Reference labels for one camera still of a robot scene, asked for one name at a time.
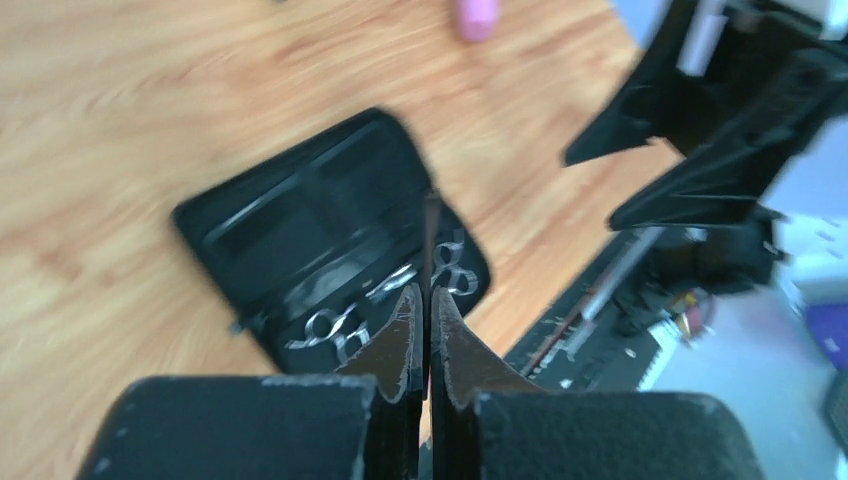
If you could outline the silver thinning scissors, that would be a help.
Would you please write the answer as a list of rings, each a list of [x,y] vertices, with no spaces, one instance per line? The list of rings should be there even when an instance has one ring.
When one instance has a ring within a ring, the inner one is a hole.
[[[395,290],[413,280],[417,274],[416,267],[412,263],[406,263],[377,283],[364,295],[363,300],[351,303],[341,313],[331,309],[318,310],[306,320],[303,338],[287,341],[285,348],[301,350],[329,342],[335,347],[339,364],[346,364],[351,356],[351,353],[348,352],[348,343],[353,341],[361,348],[371,338],[366,320],[361,320],[355,329],[349,332],[345,331],[345,325],[349,323],[352,317],[357,315],[357,310],[361,310],[359,305],[380,305]]]

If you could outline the black zippered tool case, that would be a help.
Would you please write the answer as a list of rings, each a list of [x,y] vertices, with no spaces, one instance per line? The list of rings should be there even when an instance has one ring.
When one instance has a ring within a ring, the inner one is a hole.
[[[411,134],[389,111],[371,107],[181,202],[173,222],[249,333],[288,374],[340,366],[329,342],[289,350],[321,309],[341,313],[406,263],[422,284],[424,200],[431,176]],[[478,290],[455,296],[469,313],[491,284],[487,259],[462,219],[442,206],[435,246],[463,229],[460,265]],[[367,321],[370,340],[401,290],[360,304],[345,325]]]

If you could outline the black handled comb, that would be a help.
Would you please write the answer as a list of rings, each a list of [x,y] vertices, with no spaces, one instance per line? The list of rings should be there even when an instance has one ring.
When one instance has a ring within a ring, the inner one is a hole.
[[[442,198],[438,191],[431,190],[424,200],[424,244],[423,264],[421,271],[421,290],[423,299],[424,319],[430,319],[432,302],[432,276],[434,271],[434,248],[439,231]]]

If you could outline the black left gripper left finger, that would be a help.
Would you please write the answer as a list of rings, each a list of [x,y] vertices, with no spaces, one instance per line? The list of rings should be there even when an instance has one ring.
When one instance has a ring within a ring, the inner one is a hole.
[[[422,295],[325,374],[151,376],[112,404],[81,479],[414,479]]]

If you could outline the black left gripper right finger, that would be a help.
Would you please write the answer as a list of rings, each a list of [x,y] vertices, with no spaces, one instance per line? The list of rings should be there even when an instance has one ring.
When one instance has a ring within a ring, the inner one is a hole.
[[[760,479],[737,417],[677,392],[550,391],[495,354],[441,287],[430,299],[437,479]]]

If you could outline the silver hair scissors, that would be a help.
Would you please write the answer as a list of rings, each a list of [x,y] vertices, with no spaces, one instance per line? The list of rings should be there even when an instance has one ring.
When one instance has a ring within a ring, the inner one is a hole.
[[[455,229],[451,240],[438,243],[433,248],[434,271],[430,279],[431,286],[434,286],[443,275],[447,275],[445,288],[452,295],[469,296],[478,290],[479,279],[477,275],[472,270],[460,265],[464,249],[465,235],[463,229]]]

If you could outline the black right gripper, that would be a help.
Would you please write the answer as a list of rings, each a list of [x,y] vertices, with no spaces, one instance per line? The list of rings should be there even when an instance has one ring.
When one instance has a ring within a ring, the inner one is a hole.
[[[775,1],[729,1],[700,75],[677,62],[695,1],[672,1],[620,90],[565,148],[566,166],[657,134],[686,158],[608,219],[613,230],[742,221],[784,165],[847,114],[847,43]]]

